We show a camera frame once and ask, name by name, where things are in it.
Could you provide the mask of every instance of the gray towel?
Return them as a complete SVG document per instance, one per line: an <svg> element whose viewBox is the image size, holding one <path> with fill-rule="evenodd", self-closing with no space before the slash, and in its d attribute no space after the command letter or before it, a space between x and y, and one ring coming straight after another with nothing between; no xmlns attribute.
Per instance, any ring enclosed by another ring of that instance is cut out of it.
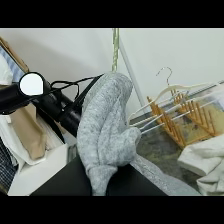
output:
<svg viewBox="0 0 224 224"><path fill-rule="evenodd" d="M95 83L85 98L77 148L93 195L105 195L117 167L129 163L168 195L199 195L136 154L141 132L136 127L127 128L125 116L131 91L132 83L126 76L108 73Z"/></svg>

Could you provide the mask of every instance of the knotted gray fabric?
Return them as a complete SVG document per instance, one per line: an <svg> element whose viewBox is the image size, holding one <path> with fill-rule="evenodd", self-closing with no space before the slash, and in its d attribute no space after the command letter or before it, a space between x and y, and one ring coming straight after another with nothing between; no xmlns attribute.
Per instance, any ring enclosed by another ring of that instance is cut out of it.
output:
<svg viewBox="0 0 224 224"><path fill-rule="evenodd" d="M184 188L182 195L199 195L175 178L175 186L167 184L167 175L136 154L141 132L136 127L127 128L125 116L131 91L132 83L126 76L108 73L95 83L85 97L77 133L77 149L90 179L93 195L105 195L107 184L117 172L117 167L129 163L168 195L175 195L172 189L180 187Z"/></svg>

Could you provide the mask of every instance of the hanger hook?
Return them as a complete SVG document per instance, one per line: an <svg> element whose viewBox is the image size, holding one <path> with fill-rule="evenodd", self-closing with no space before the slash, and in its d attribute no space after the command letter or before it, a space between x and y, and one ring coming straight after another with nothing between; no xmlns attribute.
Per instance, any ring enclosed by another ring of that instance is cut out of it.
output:
<svg viewBox="0 0 224 224"><path fill-rule="evenodd" d="M171 69L170 67L163 67L163 68L161 68L161 69L159 70L159 72L156 74L156 76L159 75L159 73L160 73L163 69L165 69L165 68L168 68L168 69L170 70L170 75L168 76L168 78L167 78L167 80L166 80L166 82L167 82L167 84L168 84L168 86L169 86L169 85L170 85L170 84L169 84L169 78L170 78L170 76L171 76L172 73L173 73L173 71L172 71L172 69Z"/></svg>

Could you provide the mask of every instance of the dark patterned fabric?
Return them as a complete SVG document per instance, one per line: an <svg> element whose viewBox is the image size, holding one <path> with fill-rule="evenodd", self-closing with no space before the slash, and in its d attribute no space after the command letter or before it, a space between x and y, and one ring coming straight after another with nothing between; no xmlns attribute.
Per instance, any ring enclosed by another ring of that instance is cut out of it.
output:
<svg viewBox="0 0 224 224"><path fill-rule="evenodd" d="M12 165L10 152L5 147L0 138L0 188L8 192L13 178L16 173L16 168Z"/></svg>

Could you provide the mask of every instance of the wall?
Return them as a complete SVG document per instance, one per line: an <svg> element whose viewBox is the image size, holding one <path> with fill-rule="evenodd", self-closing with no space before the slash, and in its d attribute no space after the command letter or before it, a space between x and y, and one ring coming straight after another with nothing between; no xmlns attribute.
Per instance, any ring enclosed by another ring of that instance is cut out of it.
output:
<svg viewBox="0 0 224 224"><path fill-rule="evenodd" d="M112 67L112 29L37 29L0 28L6 39L31 71L40 72L48 81L75 81L108 72ZM128 72L119 55L118 71ZM80 84L82 91L89 82ZM71 99L76 87L65 90ZM127 105L127 114L140 107L133 89Z"/></svg>
<svg viewBox="0 0 224 224"><path fill-rule="evenodd" d="M170 84L224 80L224 29L128 28L120 34L145 103L167 87L170 71L156 76L165 66L173 70Z"/></svg>

